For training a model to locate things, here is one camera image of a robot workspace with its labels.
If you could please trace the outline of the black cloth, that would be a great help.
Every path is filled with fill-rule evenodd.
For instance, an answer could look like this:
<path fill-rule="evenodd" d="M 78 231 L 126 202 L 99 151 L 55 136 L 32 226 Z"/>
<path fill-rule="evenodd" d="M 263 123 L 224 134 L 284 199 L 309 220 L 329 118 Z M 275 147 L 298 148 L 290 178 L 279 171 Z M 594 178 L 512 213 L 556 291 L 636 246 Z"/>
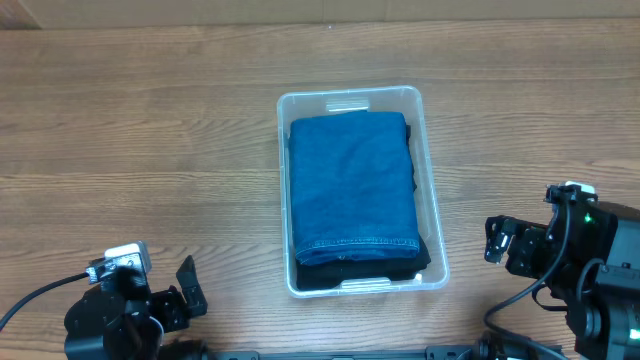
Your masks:
<path fill-rule="evenodd" d="M 409 124 L 405 124 L 405 136 L 406 136 L 406 147 L 409 153 L 409 159 L 410 159 L 410 163 L 411 163 L 411 181 L 412 181 L 412 188 L 413 188 L 413 192 L 415 193 L 415 191 L 417 190 L 418 186 L 417 183 L 415 181 L 415 165 L 413 163 L 413 157 L 411 155 L 411 126 Z"/>
<path fill-rule="evenodd" d="M 427 268 L 431 262 L 429 252 L 420 241 L 418 254 L 414 258 L 392 258 L 386 260 L 336 260 L 320 265 L 302 265 L 296 262 L 296 285 L 299 290 L 325 290 L 339 286 L 345 280 L 388 278 L 391 281 L 409 280 Z"/>

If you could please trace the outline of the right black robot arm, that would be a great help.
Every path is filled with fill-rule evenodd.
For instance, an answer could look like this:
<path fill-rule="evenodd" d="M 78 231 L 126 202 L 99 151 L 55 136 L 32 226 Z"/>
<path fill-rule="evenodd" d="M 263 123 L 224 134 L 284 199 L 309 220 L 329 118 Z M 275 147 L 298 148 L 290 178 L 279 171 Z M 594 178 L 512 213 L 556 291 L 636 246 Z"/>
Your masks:
<path fill-rule="evenodd" d="M 560 359 L 562 353 L 492 320 L 498 311 L 542 289 L 560 300 L 584 359 L 636 359 L 639 356 L 639 212 L 598 198 L 586 184 L 550 185 L 545 200 L 553 215 L 548 224 L 509 216 L 485 222 L 484 257 L 503 263 L 532 284 L 490 308 L 483 322 L 496 342 L 483 345 L 488 359 Z"/>

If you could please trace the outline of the blue denim cloth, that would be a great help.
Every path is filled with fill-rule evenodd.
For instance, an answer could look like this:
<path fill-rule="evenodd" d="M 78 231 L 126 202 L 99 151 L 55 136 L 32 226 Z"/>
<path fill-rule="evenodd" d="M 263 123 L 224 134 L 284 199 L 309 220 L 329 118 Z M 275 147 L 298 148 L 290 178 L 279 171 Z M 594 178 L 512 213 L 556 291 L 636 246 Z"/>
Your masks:
<path fill-rule="evenodd" d="M 296 259 L 413 258 L 420 250 L 414 167 L 399 112 L 304 118 L 290 128 Z"/>

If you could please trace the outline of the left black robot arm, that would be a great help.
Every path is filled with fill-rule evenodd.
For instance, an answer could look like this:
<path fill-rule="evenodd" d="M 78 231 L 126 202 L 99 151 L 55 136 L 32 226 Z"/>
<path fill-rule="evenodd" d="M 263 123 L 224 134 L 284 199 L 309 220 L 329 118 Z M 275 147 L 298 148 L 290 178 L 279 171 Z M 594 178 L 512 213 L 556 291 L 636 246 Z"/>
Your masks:
<path fill-rule="evenodd" d="M 77 360 L 211 359 L 203 340 L 163 343 L 207 314 L 194 259 L 176 272 L 179 287 L 153 293 L 140 253 L 98 259 L 87 268 L 93 287 L 67 312 L 64 351 Z"/>

